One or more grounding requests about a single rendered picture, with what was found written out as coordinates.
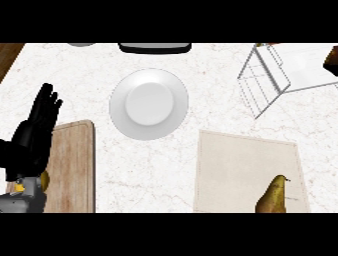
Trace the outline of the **beige placemat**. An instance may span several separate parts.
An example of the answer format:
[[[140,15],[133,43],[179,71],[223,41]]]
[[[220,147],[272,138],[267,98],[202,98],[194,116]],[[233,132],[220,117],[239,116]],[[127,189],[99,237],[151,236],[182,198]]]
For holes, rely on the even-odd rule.
[[[256,212],[270,182],[284,175],[287,212],[309,212],[295,143],[199,132],[195,212]]]

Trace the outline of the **brown sweet potato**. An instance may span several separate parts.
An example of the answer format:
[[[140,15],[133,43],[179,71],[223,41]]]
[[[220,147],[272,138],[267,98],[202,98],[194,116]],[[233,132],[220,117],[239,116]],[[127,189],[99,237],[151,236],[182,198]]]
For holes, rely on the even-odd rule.
[[[285,213],[285,183],[289,179],[284,175],[278,175],[267,187],[267,190],[257,201],[257,213]]]

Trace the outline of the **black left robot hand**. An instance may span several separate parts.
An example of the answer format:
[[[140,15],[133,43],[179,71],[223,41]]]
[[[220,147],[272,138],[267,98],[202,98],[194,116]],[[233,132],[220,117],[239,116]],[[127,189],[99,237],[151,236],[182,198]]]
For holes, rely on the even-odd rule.
[[[30,117],[21,122],[12,140],[0,139],[0,168],[6,169],[7,182],[38,177],[46,170],[62,103],[53,85],[44,83]]]

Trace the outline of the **wooden cutting board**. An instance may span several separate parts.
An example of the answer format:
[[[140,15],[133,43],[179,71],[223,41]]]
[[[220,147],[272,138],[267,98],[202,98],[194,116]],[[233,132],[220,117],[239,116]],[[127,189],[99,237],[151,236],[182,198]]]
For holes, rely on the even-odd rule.
[[[95,125],[81,120],[52,133],[46,213],[95,212]]]

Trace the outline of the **white plate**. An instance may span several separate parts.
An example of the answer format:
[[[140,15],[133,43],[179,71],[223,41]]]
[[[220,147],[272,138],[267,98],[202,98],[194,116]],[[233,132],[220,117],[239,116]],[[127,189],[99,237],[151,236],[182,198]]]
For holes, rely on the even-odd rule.
[[[170,135],[189,110],[189,93],[179,77],[161,69],[133,72],[118,83],[109,115],[120,132],[142,141]]]

